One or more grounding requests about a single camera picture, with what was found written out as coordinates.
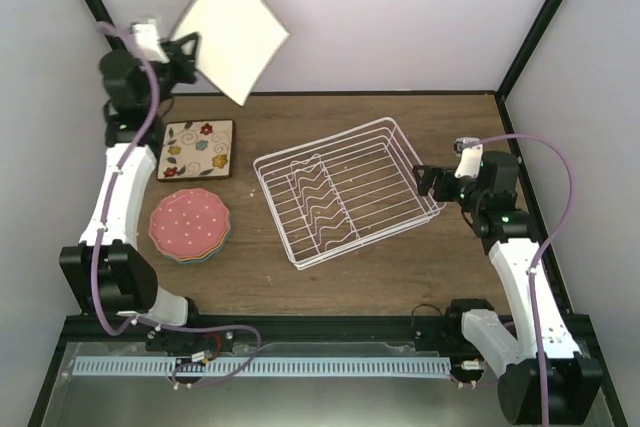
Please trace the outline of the cream square plate black rim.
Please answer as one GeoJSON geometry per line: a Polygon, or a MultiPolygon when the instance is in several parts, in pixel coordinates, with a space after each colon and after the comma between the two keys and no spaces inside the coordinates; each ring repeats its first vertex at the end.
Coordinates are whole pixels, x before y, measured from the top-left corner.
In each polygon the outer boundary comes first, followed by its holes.
{"type": "Polygon", "coordinates": [[[192,33],[196,70],[239,106],[290,36],[265,0],[191,0],[171,38],[192,33]]]}

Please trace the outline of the pink polka dot plate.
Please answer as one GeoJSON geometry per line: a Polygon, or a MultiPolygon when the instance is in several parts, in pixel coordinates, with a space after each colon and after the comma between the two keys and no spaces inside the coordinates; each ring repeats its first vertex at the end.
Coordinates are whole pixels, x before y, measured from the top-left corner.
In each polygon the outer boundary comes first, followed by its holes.
{"type": "Polygon", "coordinates": [[[166,256],[215,245],[229,228],[230,210],[217,194],[187,188],[159,202],[150,215],[148,232],[166,256]]]}

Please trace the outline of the yellow polka dot plate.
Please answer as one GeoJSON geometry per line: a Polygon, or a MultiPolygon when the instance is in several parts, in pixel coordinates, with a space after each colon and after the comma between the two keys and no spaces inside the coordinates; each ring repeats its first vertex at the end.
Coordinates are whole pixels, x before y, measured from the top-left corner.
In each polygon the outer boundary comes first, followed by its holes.
{"type": "Polygon", "coordinates": [[[200,248],[198,250],[191,249],[190,251],[180,252],[178,254],[166,254],[167,258],[175,260],[180,264],[190,264],[205,261],[216,253],[218,253],[226,244],[227,240],[231,236],[232,229],[227,229],[221,236],[219,242],[215,245],[200,248]]]}

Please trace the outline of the blue polka dot plate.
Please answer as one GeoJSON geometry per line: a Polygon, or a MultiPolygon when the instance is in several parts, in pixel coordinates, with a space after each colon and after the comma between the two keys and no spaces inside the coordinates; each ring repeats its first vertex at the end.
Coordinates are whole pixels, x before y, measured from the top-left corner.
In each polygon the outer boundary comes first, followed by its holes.
{"type": "Polygon", "coordinates": [[[198,257],[175,258],[175,261],[178,262],[181,265],[204,262],[204,261],[214,257],[218,252],[220,252],[224,248],[226,243],[227,243],[227,238],[222,240],[214,248],[208,250],[207,252],[203,253],[202,255],[200,255],[198,257]]]}

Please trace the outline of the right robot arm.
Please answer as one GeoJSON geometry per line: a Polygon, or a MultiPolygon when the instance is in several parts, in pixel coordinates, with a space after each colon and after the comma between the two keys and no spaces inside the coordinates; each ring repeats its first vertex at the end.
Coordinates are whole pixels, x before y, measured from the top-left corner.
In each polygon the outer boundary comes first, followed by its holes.
{"type": "Polygon", "coordinates": [[[544,273],[530,215],[516,205],[517,158],[476,146],[455,168],[415,165],[420,195],[456,203],[501,281],[515,329],[489,308],[466,307],[444,325],[447,343],[472,345],[497,377],[504,417],[513,425],[580,425],[601,387],[599,362],[570,333],[544,273]]]}

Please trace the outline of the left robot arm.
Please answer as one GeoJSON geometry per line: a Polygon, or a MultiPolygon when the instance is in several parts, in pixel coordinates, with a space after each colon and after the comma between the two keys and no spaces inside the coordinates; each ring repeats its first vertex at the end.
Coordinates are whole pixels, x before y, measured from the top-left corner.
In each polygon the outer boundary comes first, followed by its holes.
{"type": "Polygon", "coordinates": [[[203,324],[192,318],[194,302],[162,288],[154,268],[137,249],[138,221],[147,183],[158,163],[163,123],[160,104],[178,84],[196,80],[200,36],[159,40],[162,59],[144,52],[132,36],[124,48],[107,53],[99,63],[109,96],[106,121],[106,167],[91,219],[77,244],[62,248],[60,268],[84,313],[97,316],[116,336],[112,316],[124,326],[144,323],[169,330],[181,350],[196,349],[204,339],[203,324]]]}

